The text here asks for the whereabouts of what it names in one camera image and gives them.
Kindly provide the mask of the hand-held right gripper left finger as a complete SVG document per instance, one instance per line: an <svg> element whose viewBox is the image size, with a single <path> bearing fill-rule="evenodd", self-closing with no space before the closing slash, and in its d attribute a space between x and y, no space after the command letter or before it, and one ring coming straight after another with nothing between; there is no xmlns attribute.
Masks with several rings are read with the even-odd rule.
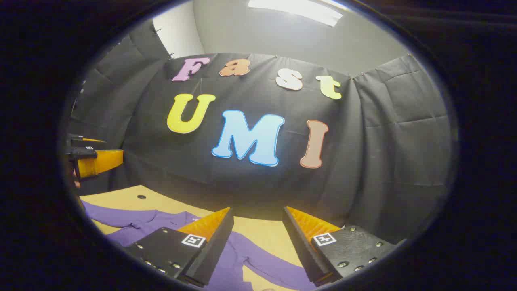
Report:
<svg viewBox="0 0 517 291"><path fill-rule="evenodd" d="M226 207L177 230L160 227L124 252L168 278L204 287L233 226L233 209Z"/></svg>

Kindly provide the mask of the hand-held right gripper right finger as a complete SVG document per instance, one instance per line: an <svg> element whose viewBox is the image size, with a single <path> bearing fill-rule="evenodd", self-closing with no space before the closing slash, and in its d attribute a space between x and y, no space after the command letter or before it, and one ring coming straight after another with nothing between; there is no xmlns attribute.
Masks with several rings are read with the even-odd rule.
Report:
<svg viewBox="0 0 517 291"><path fill-rule="evenodd" d="M309 280L316 286L354 276L397 250L357 225L334 226L292 207L283 208L285 226Z"/></svg>

